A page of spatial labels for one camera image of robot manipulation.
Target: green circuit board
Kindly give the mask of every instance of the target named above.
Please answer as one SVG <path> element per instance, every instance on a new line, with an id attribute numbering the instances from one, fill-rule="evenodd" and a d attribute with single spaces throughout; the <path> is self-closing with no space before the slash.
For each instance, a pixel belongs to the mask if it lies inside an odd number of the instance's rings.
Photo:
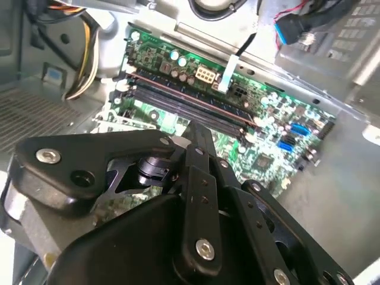
<path id="1" fill-rule="evenodd" d="M 170 58 L 173 51 L 178 53 L 175 60 Z M 184 62 L 179 62 L 181 58 L 185 59 L 185 65 Z M 331 129 L 331 122 L 335 120 L 333 115 L 314 105 L 301 102 L 289 94 L 238 73 L 233 74 L 227 93 L 221 93 L 217 90 L 217 84 L 220 81 L 218 78 L 223 74 L 223 66 L 140 30 L 133 29 L 127 39 L 122 70 L 126 65 L 164 76 L 168 82 L 190 86 L 253 113 L 252 120 L 256 127 L 248 128 L 245 142 L 216 129 L 211 129 L 211 133 L 217 155 L 230 163 L 239 182 L 247 179 L 260 181 L 274 197 L 288 188 L 292 176 L 299 171 L 297 161 L 307 150 L 319 147 L 321 139 Z M 216 75 L 212 82 L 205 82 L 205 78 L 195 78 L 199 67 Z M 105 121 L 117 124 L 98 130 L 124 131 L 127 125 L 128 129 L 156 128 L 169 135 L 182 135 L 189 124 L 187 119 L 142 101 L 123 97 L 121 102 L 112 103 L 109 110 L 133 121 L 121 123 L 112 115 L 105 118 Z M 293 124 L 307 129 L 307 135 L 292 132 Z M 279 147 L 284 137 L 292 138 L 294 146 L 291 151 Z M 159 189 L 151 188 L 147 193 L 147 197 L 151 198 L 159 193 Z M 121 199 L 112 202 L 112 205 L 106 204 L 105 207 L 126 211 L 142 201 L 140 198 Z"/>

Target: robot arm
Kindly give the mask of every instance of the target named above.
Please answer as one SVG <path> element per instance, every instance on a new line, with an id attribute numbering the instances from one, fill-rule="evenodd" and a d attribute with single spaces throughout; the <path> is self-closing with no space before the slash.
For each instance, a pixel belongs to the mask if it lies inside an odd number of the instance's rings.
<path id="1" fill-rule="evenodd" d="M 152 185 L 161 195 L 94 222 L 100 204 Z M 238 182 L 195 122 L 173 138 L 28 138 L 1 201 L 2 230 L 41 257 L 48 284 L 353 284 L 259 182 Z"/>

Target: blue sata port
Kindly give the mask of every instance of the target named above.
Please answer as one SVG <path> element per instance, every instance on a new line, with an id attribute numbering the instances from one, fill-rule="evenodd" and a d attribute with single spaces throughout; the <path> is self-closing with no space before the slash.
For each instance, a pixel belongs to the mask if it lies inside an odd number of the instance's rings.
<path id="1" fill-rule="evenodd" d="M 291 146 L 290 144 L 287 144 L 286 142 L 283 142 L 283 141 L 279 141 L 277 146 L 282 150 L 286 150 L 286 151 L 290 151 L 290 152 L 293 151 L 293 146 Z"/>
<path id="2" fill-rule="evenodd" d="M 290 125 L 290 131 L 294 132 L 297 135 L 303 135 L 303 136 L 307 136 L 310 134 L 310 131 L 306 127 L 301 126 L 298 123 L 292 123 Z"/>

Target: chip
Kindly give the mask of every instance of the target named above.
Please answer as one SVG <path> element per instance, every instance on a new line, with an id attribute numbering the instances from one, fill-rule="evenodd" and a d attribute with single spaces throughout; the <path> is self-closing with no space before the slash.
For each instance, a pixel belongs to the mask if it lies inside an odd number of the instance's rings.
<path id="1" fill-rule="evenodd" d="M 305 114 L 306 108 L 303 106 L 297 106 L 296 110 L 294 110 L 294 114 L 297 116 L 302 116 Z"/>
<path id="2" fill-rule="evenodd" d="M 266 154 L 260 154 L 255 162 L 254 162 L 254 165 L 253 165 L 253 168 L 255 170 L 259 170 L 259 171 L 267 171 L 269 169 L 269 167 L 272 165 L 274 161 L 274 158 L 273 157 L 270 157 L 270 156 L 267 156 Z"/>

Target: ventilation grille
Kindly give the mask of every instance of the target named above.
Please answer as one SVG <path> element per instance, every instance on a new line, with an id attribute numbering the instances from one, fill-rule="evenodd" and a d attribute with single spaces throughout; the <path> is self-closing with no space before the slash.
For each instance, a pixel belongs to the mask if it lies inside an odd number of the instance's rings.
<path id="1" fill-rule="evenodd" d="M 377 26 L 379 17 L 380 0 L 361 0 L 332 43 L 327 57 L 342 62 L 355 60 L 355 55 L 360 52 L 356 49 L 361 48 L 359 43 L 370 29 Z"/>
<path id="2" fill-rule="evenodd" d="M 0 152 L 23 138 L 58 134 L 81 114 L 60 103 L 13 89 L 0 94 Z"/>

